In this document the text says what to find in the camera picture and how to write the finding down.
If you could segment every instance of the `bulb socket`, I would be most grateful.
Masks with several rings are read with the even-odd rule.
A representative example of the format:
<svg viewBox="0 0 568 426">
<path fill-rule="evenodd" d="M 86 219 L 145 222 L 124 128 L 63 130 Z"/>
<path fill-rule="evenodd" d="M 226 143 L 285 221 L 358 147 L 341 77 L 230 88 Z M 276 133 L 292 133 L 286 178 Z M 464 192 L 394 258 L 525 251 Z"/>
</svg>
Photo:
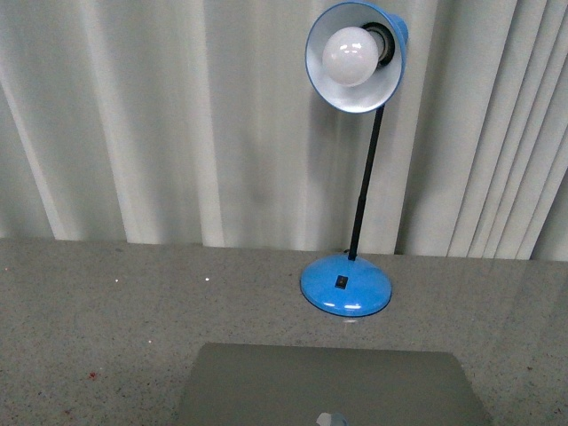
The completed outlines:
<svg viewBox="0 0 568 426">
<path fill-rule="evenodd" d="M 379 56 L 379 62 L 377 63 L 376 67 L 379 68 L 389 65 L 389 63 L 391 63 L 392 61 L 392 58 L 394 57 L 395 51 L 394 36 L 392 35 L 391 31 L 383 24 L 379 24 L 378 22 L 368 22 L 361 28 L 370 33 L 378 34 L 384 41 L 384 50 Z"/>
</svg>

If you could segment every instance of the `apple logo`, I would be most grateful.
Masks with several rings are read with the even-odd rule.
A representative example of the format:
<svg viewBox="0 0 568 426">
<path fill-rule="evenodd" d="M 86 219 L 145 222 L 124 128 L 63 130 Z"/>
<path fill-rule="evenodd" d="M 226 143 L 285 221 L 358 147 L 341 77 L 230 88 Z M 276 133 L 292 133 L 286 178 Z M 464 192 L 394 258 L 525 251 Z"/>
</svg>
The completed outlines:
<svg viewBox="0 0 568 426">
<path fill-rule="evenodd" d="M 347 422 L 347 420 L 345 420 L 345 417 L 343 417 L 339 413 L 322 413 L 319 415 L 316 423 L 319 426 L 349 426 L 349 423 Z"/>
</svg>

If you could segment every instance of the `blue lamp base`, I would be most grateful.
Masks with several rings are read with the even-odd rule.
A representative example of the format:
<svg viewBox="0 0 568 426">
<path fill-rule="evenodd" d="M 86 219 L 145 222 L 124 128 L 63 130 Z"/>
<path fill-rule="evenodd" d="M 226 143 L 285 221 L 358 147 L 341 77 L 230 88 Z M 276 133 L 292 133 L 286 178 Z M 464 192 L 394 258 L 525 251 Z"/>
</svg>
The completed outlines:
<svg viewBox="0 0 568 426">
<path fill-rule="evenodd" d="M 347 254 L 332 255 L 305 268 L 302 293 L 322 311 L 342 317 L 379 312 L 391 299 L 391 282 L 374 264 Z"/>
</svg>

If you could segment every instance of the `lamp switch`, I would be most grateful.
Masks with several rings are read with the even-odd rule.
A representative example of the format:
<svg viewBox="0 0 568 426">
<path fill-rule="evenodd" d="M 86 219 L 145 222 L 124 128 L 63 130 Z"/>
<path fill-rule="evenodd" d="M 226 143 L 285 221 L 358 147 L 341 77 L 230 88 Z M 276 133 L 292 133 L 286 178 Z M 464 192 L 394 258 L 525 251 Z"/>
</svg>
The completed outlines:
<svg viewBox="0 0 568 426">
<path fill-rule="evenodd" d="M 347 277 L 344 277 L 343 275 L 337 275 L 337 281 L 335 282 L 335 287 L 336 288 L 340 288 L 341 290 L 345 290 L 345 288 L 347 287 Z"/>
</svg>

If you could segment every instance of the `laptop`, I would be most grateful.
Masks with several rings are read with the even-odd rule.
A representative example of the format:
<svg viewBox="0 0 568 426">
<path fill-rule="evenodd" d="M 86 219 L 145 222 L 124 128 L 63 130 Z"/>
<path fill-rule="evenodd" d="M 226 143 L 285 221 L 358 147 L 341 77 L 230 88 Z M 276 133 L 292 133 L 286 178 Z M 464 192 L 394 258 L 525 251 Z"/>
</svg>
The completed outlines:
<svg viewBox="0 0 568 426">
<path fill-rule="evenodd" d="M 178 425 L 490 425 L 449 353 L 206 343 Z"/>
</svg>

